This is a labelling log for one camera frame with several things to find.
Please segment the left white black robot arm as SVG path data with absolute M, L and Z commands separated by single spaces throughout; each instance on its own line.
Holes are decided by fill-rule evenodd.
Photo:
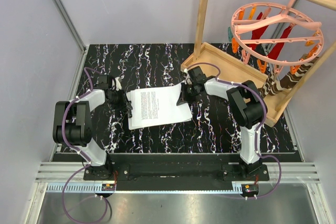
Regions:
M 55 143 L 75 151 L 86 161 L 85 171 L 102 180 L 116 174 L 110 156 L 92 137 L 91 112 L 105 103 L 132 118 L 133 107 L 122 88 L 121 78 L 102 74 L 93 89 L 70 101 L 56 103 L 52 131 Z

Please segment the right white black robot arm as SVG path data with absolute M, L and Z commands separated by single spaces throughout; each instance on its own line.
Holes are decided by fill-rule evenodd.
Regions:
M 262 166 L 260 130 L 266 120 L 267 106 L 254 82 L 247 80 L 236 83 L 221 80 L 217 76 L 208 77 L 200 67 L 184 72 L 186 77 L 181 83 L 176 105 L 191 103 L 202 92 L 226 99 L 241 132 L 239 165 L 235 171 L 244 180 L 257 177 Z

